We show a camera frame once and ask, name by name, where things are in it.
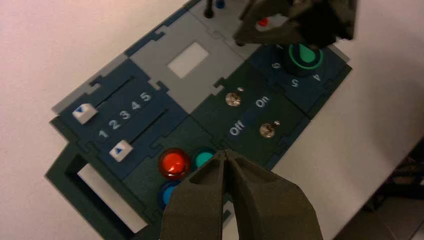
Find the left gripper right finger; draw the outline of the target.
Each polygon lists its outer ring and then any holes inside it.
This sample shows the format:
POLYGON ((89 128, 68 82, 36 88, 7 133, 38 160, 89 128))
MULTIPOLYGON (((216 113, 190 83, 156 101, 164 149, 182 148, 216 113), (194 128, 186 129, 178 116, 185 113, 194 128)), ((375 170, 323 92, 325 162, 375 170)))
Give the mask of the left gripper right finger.
POLYGON ((226 187, 241 240, 321 240, 314 207, 301 188, 241 154, 226 152, 226 187))

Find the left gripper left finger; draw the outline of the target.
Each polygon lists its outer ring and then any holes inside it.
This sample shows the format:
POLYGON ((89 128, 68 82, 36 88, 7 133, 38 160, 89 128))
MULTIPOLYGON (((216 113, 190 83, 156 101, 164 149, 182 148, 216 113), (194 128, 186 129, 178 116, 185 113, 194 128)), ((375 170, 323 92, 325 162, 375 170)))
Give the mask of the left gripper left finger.
POLYGON ((226 152, 216 154, 172 192, 161 224, 162 240, 220 240, 226 152))

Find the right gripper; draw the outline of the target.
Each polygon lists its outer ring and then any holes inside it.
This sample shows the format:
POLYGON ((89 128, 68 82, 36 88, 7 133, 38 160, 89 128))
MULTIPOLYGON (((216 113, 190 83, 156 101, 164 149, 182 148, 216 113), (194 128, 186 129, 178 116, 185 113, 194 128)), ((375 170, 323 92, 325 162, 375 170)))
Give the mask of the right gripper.
MULTIPOLYGON (((260 20, 274 14, 287 13, 292 0, 248 0, 239 19, 260 20)), ((353 40, 355 35, 356 0, 305 0, 290 9, 289 20, 265 31, 243 24, 233 35, 241 44, 289 45, 302 42, 321 49, 337 41, 353 40)))

